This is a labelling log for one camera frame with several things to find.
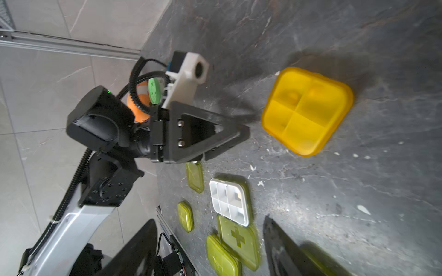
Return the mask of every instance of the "white pill organizer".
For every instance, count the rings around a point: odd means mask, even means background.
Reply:
[[[246,193],[241,185],[212,178],[210,180],[210,194],[213,208],[218,214],[239,225],[245,227],[249,225],[248,202],[246,202]]]

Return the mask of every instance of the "orange object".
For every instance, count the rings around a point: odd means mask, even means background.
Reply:
[[[276,79],[261,123],[294,153],[318,153],[353,105],[346,84],[301,68],[284,69]]]
[[[137,85],[137,93],[138,97],[140,98],[140,101],[144,103],[146,106],[149,106],[150,98],[149,98],[147,81],[144,81]],[[143,111],[139,110],[138,107],[135,106],[135,103],[133,102],[130,95],[127,97],[127,106],[130,108],[130,110],[132,110],[133,114],[135,115],[135,121],[142,123],[150,118],[149,114],[144,113]]]

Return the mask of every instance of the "table surface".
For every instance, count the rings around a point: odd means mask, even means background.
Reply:
[[[157,165],[163,215],[202,275],[215,275],[206,237],[217,231],[209,180],[219,175],[244,181],[251,193],[262,263],[243,275],[269,274],[266,215],[355,275],[442,273],[441,30],[441,2],[431,0],[172,1],[142,54],[202,54],[212,67],[194,104],[251,130],[202,163],[201,194],[187,186],[185,164]],[[289,66],[342,81],[355,95],[309,158],[260,123],[275,73]],[[193,209],[190,233],[178,220],[182,200]]]

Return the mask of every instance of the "cross symbol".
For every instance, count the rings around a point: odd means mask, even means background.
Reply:
[[[244,237],[240,235],[240,231],[238,227],[235,227],[235,232],[233,230],[230,230],[232,233],[232,237],[236,238],[236,245],[241,248],[241,242],[245,244]]]

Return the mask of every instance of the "tile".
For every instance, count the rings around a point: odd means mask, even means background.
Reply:
[[[169,1],[59,0],[59,3],[72,38],[141,49]]]
[[[0,268],[3,275],[16,275],[40,229],[13,134],[0,135],[0,175]]]
[[[91,59],[96,85],[103,85],[115,95],[129,82],[130,72],[136,63],[133,60],[107,57],[91,57]]]
[[[57,0],[6,0],[17,30],[69,37]]]
[[[145,174],[135,181],[126,199],[118,208],[125,243],[149,219],[156,220],[155,208],[160,204],[155,165],[149,159],[135,159],[135,161]]]
[[[44,230],[69,186],[85,146],[69,138],[64,129],[18,133],[16,138],[40,229]],[[100,225],[91,240],[103,254],[118,252],[123,240],[117,212]]]
[[[88,56],[0,47],[0,79],[15,132],[66,127],[95,87]]]
[[[12,133],[12,126],[11,120],[9,119],[8,107],[6,106],[0,83],[0,134],[7,133]]]

